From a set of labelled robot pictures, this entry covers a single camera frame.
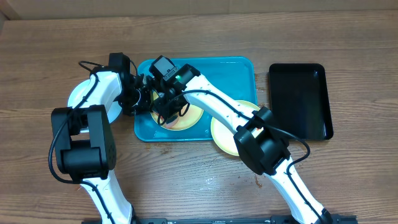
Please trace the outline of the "light blue plate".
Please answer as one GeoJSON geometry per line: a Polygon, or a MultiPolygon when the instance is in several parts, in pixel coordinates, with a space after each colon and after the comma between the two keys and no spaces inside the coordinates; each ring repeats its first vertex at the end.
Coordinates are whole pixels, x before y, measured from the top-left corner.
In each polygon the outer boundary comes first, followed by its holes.
{"type": "MultiPolygon", "coordinates": [[[[87,93],[91,87],[90,81],[91,79],[85,80],[73,89],[68,98],[68,103],[67,103],[68,107],[74,108],[77,104],[79,104],[79,102],[84,97],[85,93],[87,93]]],[[[105,106],[106,106],[108,121],[111,124],[121,114],[122,108],[119,106],[117,101],[114,101],[112,103],[106,103],[105,106]]]]}

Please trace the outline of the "pink green sponge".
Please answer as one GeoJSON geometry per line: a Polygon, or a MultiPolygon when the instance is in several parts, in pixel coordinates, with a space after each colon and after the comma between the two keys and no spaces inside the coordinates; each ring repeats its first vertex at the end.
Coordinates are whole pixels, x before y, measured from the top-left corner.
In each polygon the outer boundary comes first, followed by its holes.
{"type": "Polygon", "coordinates": [[[172,118],[169,118],[169,119],[165,122],[164,126],[165,126],[166,128],[172,128],[173,126],[175,126],[175,125],[178,123],[178,120],[179,120],[179,117],[178,117],[178,116],[174,116],[174,117],[172,117],[172,118]]]}

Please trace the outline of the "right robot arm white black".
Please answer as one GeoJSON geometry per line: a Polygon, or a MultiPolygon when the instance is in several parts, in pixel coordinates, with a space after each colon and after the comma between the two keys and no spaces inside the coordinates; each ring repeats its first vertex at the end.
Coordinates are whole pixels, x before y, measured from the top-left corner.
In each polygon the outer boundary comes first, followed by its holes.
{"type": "Polygon", "coordinates": [[[185,105],[197,106],[217,119],[232,134],[243,163],[266,176],[286,201],[299,223],[332,223],[329,211],[310,193],[288,150],[293,134],[281,130],[269,109],[254,110],[226,95],[195,67],[177,68],[163,59],[149,71],[162,96],[154,102],[158,123],[163,124],[185,105]]]}

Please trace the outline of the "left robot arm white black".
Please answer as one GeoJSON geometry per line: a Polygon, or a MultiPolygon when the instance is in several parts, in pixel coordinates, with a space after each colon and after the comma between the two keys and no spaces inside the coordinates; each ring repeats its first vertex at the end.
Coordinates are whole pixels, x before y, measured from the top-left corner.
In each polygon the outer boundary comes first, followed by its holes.
{"type": "Polygon", "coordinates": [[[59,182],[83,187],[101,215],[100,223],[140,222],[116,178],[110,126],[119,115],[115,107],[133,116],[146,97],[143,77],[131,74],[136,68],[132,60],[94,63],[89,79],[75,87],[68,105],[51,114],[50,173],[59,182]]]}

